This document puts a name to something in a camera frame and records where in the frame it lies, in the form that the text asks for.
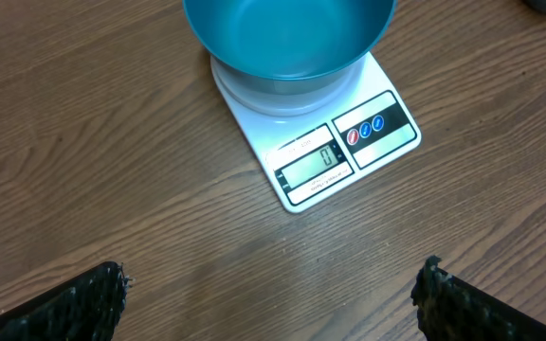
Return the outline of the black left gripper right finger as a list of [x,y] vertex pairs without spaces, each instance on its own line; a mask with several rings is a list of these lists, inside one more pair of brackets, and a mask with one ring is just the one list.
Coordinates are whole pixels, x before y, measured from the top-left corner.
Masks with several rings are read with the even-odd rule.
[[411,290],[427,341],[546,341],[546,325],[438,267],[431,256]]

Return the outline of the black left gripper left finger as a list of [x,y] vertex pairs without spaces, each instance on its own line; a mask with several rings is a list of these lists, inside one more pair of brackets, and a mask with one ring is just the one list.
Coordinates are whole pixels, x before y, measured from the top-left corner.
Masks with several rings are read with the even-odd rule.
[[131,278],[106,261],[0,314],[0,341],[111,341]]

